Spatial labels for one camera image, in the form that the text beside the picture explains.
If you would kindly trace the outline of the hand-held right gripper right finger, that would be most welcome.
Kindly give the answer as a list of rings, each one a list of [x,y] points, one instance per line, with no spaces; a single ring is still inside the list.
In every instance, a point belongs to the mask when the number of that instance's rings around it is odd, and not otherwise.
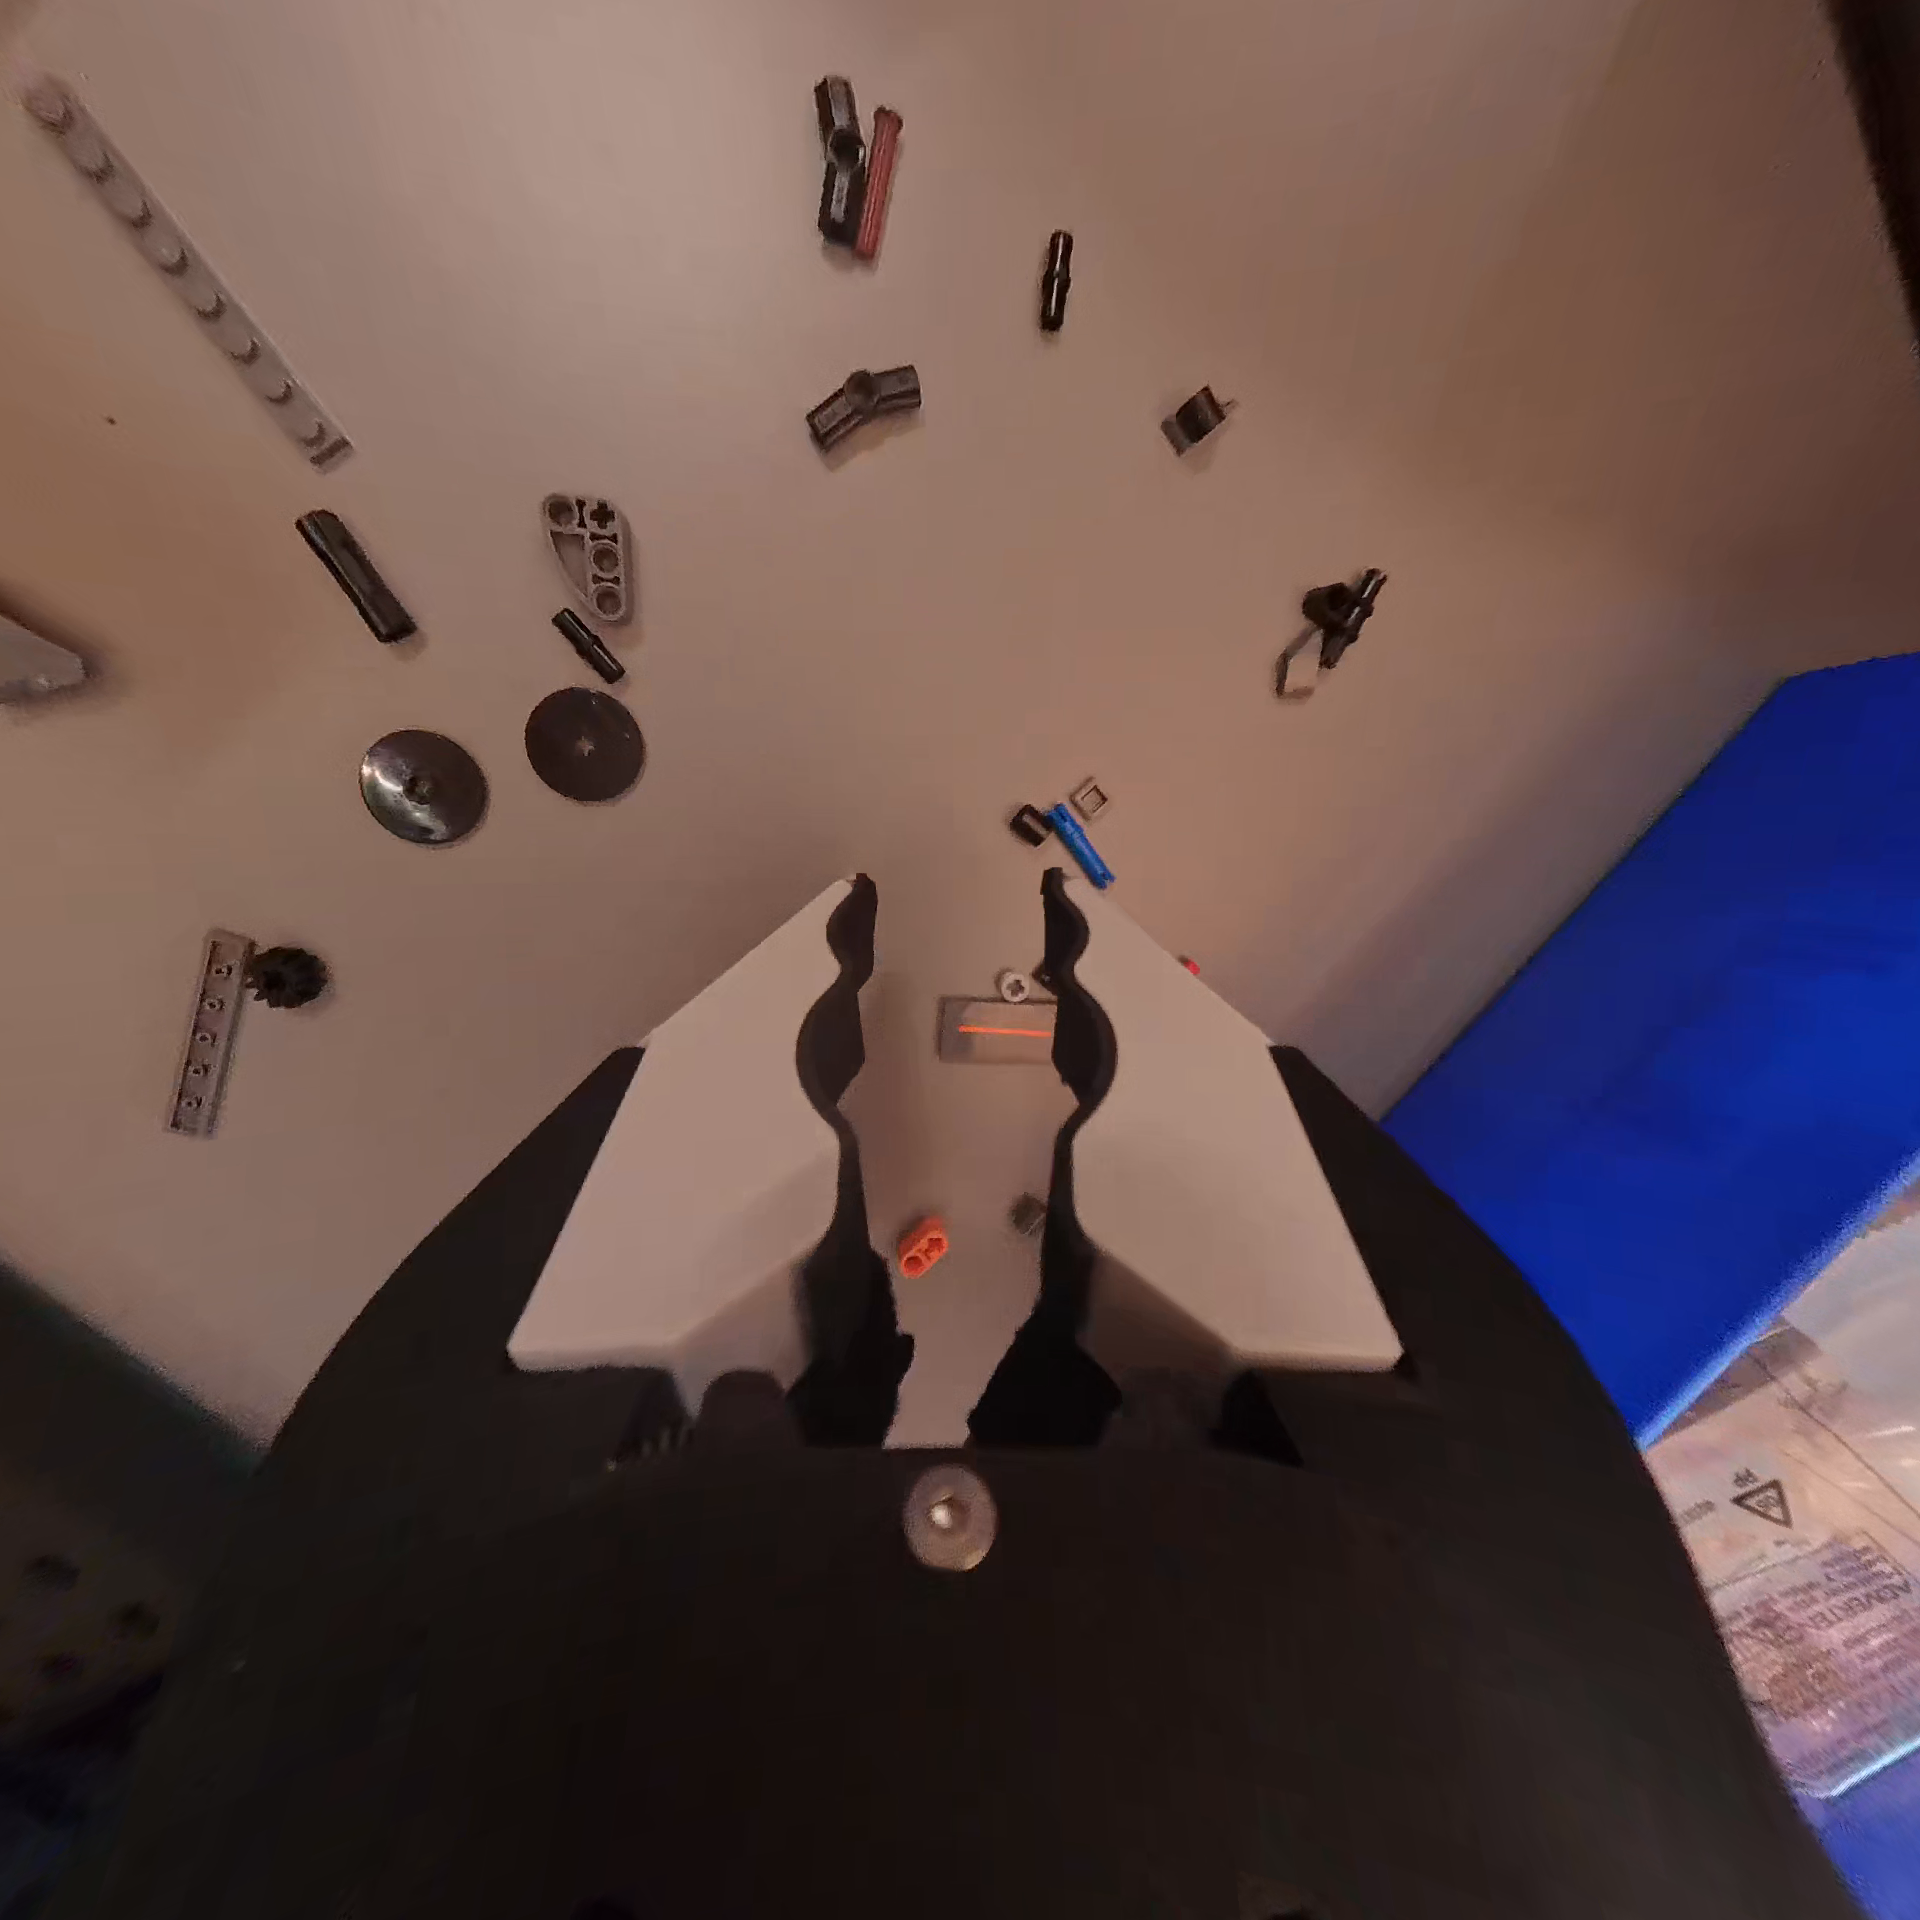
[[[1389,1373],[1404,1357],[1265,1030],[1090,879],[1043,879],[1053,1143],[1044,1312],[1116,1377]]]

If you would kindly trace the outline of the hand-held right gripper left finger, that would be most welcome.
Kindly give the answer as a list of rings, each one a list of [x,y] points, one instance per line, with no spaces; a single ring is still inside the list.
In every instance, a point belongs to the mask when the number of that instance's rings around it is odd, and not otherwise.
[[[686,1410],[802,1380],[804,1270],[867,1236],[842,1101],[875,920],[870,877],[833,879],[643,1039],[510,1336],[524,1373],[654,1369]]]

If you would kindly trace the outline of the grey holed lego beam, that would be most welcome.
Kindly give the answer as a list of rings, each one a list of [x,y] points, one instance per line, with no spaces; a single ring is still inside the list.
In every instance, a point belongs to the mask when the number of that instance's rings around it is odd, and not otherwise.
[[[609,495],[547,493],[541,525],[579,608],[598,626],[633,618],[635,561],[626,514]]]

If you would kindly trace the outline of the bronze lego disc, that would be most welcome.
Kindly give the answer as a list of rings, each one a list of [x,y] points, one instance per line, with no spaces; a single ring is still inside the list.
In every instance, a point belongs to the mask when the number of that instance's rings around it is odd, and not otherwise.
[[[597,687],[558,687],[531,709],[524,751],[534,777],[579,805],[605,805],[633,791],[646,746],[633,710]]]

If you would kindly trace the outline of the black lego disc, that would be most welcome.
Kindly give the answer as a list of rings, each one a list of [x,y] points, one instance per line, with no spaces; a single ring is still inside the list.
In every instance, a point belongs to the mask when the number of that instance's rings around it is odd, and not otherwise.
[[[368,815],[413,847],[451,847],[490,815],[490,780],[454,738],[397,728],[370,742],[356,774]]]

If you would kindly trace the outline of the long grey lego plate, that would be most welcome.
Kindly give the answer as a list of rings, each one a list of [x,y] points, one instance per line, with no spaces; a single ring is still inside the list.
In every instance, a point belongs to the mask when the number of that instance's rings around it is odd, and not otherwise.
[[[24,106],[49,134],[112,223],[192,317],[196,333],[242,380],[248,390],[300,448],[314,470],[328,473],[353,457],[353,439],[339,417],[290,368],[273,335],[234,287],[210,266],[170,207],[115,148],[81,96],[54,77],[36,77],[24,92]]]
[[[212,927],[202,943],[200,978],[189,1002],[166,1132],[210,1138],[220,1126],[234,1047],[251,1000],[256,949],[242,932]]]

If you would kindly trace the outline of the black grey lego connector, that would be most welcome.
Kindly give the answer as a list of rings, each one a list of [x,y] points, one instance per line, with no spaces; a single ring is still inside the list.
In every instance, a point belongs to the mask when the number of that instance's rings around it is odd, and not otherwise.
[[[1304,593],[1304,629],[1290,639],[1276,665],[1276,695],[1284,704],[1309,698],[1322,678],[1338,670],[1373,614],[1388,573],[1364,569],[1354,581],[1309,586]]]

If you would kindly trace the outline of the black bent lego pin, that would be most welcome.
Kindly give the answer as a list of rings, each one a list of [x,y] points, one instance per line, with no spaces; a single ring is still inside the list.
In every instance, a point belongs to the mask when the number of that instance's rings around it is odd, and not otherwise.
[[[377,642],[396,644],[419,634],[417,617],[336,512],[304,512],[296,529]]]

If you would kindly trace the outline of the black red lego piece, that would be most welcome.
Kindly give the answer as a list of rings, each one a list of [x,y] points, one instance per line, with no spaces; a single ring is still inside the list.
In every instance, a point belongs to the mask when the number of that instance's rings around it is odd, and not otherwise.
[[[877,104],[867,125],[852,81],[842,76],[817,81],[813,110],[824,144],[819,236],[856,263],[874,265],[890,220],[906,120],[897,106]]]

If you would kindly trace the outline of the blue storage bin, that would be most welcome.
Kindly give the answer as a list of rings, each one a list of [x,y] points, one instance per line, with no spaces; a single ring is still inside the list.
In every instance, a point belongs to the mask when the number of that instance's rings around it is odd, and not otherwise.
[[[1916,656],[1773,689],[1385,1126],[1648,1448],[1916,1184]],[[1916,1754],[1795,1797],[1916,1914]]]

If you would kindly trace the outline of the clear plastic bags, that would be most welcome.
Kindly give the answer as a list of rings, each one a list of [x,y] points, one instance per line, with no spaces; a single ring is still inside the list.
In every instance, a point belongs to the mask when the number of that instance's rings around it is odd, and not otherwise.
[[[1645,1448],[1747,1706],[1803,1798],[1918,1746],[1918,1184]]]

